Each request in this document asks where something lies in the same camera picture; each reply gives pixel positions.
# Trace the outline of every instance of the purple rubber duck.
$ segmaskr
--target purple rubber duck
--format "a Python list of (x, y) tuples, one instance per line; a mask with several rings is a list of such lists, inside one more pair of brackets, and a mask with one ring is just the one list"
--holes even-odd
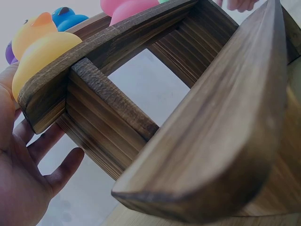
[(13, 49), (11, 47), (11, 41), (8, 44), (8, 46), (6, 47), (6, 51), (5, 51), (5, 57), (7, 62), (11, 65), (15, 62), (18, 62), (18, 60), (15, 58), (15, 55), (13, 53)]

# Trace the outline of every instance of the wooden plank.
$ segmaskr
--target wooden plank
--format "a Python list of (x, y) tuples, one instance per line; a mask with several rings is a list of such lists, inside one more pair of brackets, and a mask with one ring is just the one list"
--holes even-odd
[(90, 60), (82, 59), (72, 67), (72, 70), (145, 141), (149, 141), (158, 130), (154, 121), (104, 76)]
[(215, 3), (198, 1), (179, 27), (149, 50), (191, 88), (237, 28)]
[(301, 212), (301, 105), (290, 87), (287, 97), (281, 142), (269, 179), (241, 216)]
[[(207, 224), (206, 226), (299, 226), (301, 214), (289, 214), (272, 217), (239, 217)], [(149, 216), (118, 205), (101, 226), (201, 226), (185, 224)]]
[(86, 40), (98, 32), (106, 29), (111, 22), (111, 18), (105, 13), (93, 16), (80, 24), (68, 29), (66, 32), (79, 36), (82, 40)]
[[(72, 66), (67, 90), (66, 110), (73, 124), (72, 128), (63, 124), (63, 128), (90, 140), (84, 142), (86, 153), (117, 179), (158, 126), (87, 58)], [(103, 156), (107, 161), (99, 161)]]
[[(58, 78), (64, 79), (68, 76), (73, 64), (87, 56), (105, 75), (108, 75), (164, 36), (187, 15), (196, 1), (170, 1), (108, 27), (86, 39), (33, 76), (22, 88), (18, 102), (35, 133), (43, 132), (62, 111), (61, 109), (51, 111), (57, 103), (54, 97), (63, 99), (65, 95), (65, 90), (64, 92), (57, 90), (57, 87), (62, 86)], [(39, 114), (35, 114), (36, 109), (39, 109)]]
[(269, 0), (239, 27), (112, 195), (190, 223), (234, 214), (272, 167), (285, 111), (285, 27)]
[(288, 63), (291, 63), (301, 55), (301, 29), (284, 7), (282, 7), (282, 11), (288, 50), (287, 58)]

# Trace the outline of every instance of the blue rubber duck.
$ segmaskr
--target blue rubber duck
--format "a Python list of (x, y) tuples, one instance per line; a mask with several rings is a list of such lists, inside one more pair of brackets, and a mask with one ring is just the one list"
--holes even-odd
[(64, 32), (69, 28), (89, 19), (85, 15), (76, 15), (71, 8), (61, 7), (52, 14), (52, 20), (59, 32)]

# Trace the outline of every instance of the person's hand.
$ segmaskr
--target person's hand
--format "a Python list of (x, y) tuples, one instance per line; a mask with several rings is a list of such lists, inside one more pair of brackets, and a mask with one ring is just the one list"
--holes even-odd
[(24, 120), (14, 130), (15, 111), (11, 83), (18, 63), (0, 74), (0, 226), (35, 226), (50, 200), (66, 185), (84, 157), (73, 149), (51, 174), (43, 176), (38, 163), (63, 136), (53, 124), (38, 140), (27, 145), (34, 133)]
[[(228, 10), (238, 10), (242, 13), (246, 10), (251, 11), (254, 8), (254, 4), (259, 0), (228, 0), (227, 9)], [(215, 0), (216, 4), (222, 7), (223, 0)]]

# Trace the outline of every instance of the orange duck beak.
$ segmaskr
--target orange duck beak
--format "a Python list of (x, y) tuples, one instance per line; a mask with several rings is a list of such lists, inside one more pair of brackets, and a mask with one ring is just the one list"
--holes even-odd
[(38, 18), (33, 22), (32, 26), (43, 26), (52, 22), (52, 16), (50, 13), (42, 13)]

